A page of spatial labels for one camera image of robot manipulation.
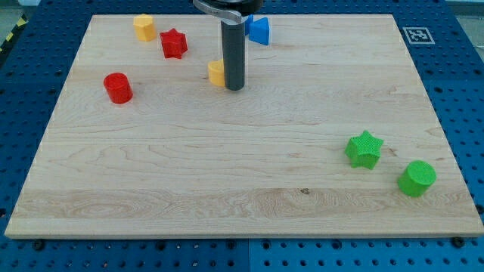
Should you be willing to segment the black robot arm end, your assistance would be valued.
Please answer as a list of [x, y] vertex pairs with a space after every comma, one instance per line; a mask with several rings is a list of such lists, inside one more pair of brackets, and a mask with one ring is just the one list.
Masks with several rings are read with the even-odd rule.
[[205, 14], [228, 20], [235, 24], [243, 23], [262, 6], [263, 0], [192, 0], [193, 6]]

